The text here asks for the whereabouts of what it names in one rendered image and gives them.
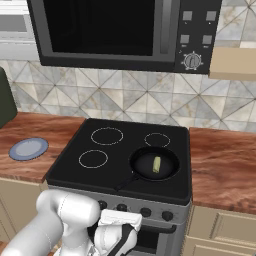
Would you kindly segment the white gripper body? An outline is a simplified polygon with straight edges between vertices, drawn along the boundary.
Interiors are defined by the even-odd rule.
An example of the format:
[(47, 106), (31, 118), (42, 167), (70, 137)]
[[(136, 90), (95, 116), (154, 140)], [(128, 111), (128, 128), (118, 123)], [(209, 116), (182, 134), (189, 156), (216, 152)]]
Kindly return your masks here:
[(142, 215), (138, 213), (104, 209), (101, 212), (98, 225), (122, 225), (130, 224), (136, 231), (139, 231), (142, 224)]

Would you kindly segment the black frying pan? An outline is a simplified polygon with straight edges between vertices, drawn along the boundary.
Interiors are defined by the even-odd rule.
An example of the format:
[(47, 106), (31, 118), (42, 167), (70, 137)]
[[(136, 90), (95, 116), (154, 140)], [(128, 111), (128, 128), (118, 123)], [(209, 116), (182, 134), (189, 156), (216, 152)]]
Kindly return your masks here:
[[(156, 156), (161, 157), (159, 173), (154, 173), (153, 161)], [(176, 154), (164, 147), (147, 146), (134, 151), (129, 158), (132, 175), (114, 187), (120, 191), (135, 180), (148, 182), (162, 182), (176, 175), (180, 170), (180, 161)]]

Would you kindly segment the yellow butter stick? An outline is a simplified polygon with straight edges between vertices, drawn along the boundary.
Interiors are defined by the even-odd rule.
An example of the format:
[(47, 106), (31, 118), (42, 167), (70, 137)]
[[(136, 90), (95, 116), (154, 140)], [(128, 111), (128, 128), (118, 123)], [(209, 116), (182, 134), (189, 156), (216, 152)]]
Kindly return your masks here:
[(160, 167), (161, 167), (161, 157), (156, 156), (154, 158), (154, 161), (153, 161), (153, 169), (152, 169), (152, 171), (154, 173), (159, 173), (160, 172)]

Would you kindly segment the black oven door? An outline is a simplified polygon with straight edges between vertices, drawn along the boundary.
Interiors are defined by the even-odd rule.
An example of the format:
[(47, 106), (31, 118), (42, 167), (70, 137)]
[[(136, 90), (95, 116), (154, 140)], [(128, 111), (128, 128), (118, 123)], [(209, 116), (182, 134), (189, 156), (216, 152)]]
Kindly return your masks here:
[(180, 256), (185, 233), (185, 223), (176, 225), (172, 234), (138, 232), (137, 244), (126, 256)]

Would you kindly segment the black stove with hob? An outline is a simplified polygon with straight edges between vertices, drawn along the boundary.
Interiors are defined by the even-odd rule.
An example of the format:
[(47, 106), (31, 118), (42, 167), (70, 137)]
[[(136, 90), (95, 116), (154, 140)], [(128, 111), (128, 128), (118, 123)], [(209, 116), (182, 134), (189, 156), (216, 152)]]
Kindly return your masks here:
[[(164, 147), (176, 154), (179, 172), (162, 182), (138, 179), (120, 191), (114, 189), (132, 175), (129, 158), (139, 148)], [(167, 228), (185, 223), (191, 206), (192, 182), (189, 132), (185, 127), (117, 120), (87, 119), (61, 152), (46, 175), (48, 187), (103, 200), (109, 210), (127, 205), (127, 212), (140, 213), (142, 225)], [(173, 213), (171, 221), (163, 211)]]

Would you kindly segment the beige cupboard door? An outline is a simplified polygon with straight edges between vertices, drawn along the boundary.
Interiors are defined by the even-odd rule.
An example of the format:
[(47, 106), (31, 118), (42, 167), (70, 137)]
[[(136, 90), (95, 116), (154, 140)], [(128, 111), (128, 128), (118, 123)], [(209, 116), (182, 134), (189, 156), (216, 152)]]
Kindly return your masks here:
[(186, 236), (181, 256), (256, 256), (256, 248)]
[(36, 200), (48, 188), (42, 184), (0, 178), (0, 241), (9, 242), (36, 215)]

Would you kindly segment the beige drawer front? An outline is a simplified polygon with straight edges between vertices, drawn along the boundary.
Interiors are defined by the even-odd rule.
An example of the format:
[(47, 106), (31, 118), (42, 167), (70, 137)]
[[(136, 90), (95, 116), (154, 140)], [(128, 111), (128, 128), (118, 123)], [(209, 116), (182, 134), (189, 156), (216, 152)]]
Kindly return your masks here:
[(193, 206), (187, 235), (256, 247), (256, 215)]

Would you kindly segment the blue round plate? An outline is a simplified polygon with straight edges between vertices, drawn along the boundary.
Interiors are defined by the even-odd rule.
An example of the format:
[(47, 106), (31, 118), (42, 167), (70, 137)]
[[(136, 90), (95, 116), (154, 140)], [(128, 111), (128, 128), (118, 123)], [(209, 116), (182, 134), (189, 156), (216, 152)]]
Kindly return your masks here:
[(48, 141), (40, 137), (23, 139), (9, 150), (9, 157), (16, 161), (29, 161), (40, 157), (48, 149)]

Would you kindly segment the dark green appliance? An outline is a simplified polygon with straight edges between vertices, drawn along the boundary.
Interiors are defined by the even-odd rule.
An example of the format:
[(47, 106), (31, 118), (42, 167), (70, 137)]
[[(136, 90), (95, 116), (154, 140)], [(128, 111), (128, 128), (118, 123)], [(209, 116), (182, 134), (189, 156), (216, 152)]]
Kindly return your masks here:
[(17, 107), (5, 70), (0, 66), (0, 129), (17, 115)]

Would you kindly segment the grey microwave dial knob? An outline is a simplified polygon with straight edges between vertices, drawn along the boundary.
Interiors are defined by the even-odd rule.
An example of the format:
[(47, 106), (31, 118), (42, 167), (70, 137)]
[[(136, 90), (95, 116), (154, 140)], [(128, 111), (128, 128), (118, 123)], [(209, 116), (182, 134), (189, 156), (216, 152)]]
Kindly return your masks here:
[(196, 70), (203, 62), (199, 54), (192, 52), (184, 55), (182, 64), (185, 66), (186, 70)]

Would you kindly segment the black microwave door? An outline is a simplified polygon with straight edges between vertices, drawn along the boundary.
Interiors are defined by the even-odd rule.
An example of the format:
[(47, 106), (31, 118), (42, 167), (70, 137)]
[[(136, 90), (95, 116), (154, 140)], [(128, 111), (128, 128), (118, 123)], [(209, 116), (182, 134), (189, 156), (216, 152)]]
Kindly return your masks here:
[(163, 0), (30, 0), (48, 56), (172, 61), (180, 0), (172, 0), (168, 53), (160, 52)]

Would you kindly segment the black microwave oven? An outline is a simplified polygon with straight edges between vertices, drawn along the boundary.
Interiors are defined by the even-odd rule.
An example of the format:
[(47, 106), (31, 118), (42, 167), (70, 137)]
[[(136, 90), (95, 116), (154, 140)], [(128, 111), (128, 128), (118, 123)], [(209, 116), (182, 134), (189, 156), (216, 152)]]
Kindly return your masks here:
[[(27, 0), (27, 4), (39, 60), (43, 66), (207, 74), (210, 70), (222, 0), (180, 0), (175, 55), (172, 61), (125, 61), (44, 55), (38, 42), (30, 0)], [(182, 64), (184, 55), (192, 52), (201, 56), (203, 64), (196, 70), (186, 70)]]

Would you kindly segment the beige wall cupboard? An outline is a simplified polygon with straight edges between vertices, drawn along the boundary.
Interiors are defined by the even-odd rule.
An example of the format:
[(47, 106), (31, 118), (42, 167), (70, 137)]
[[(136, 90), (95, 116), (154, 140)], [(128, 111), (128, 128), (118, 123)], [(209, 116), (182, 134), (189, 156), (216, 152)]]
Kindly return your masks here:
[(256, 81), (256, 49), (213, 49), (209, 77), (221, 80)]

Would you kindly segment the white wall cupboard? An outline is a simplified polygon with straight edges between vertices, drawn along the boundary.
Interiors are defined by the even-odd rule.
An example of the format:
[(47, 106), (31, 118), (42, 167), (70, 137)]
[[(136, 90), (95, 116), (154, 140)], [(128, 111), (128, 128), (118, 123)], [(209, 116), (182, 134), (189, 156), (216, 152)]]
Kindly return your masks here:
[(26, 0), (0, 0), (0, 59), (39, 60)]

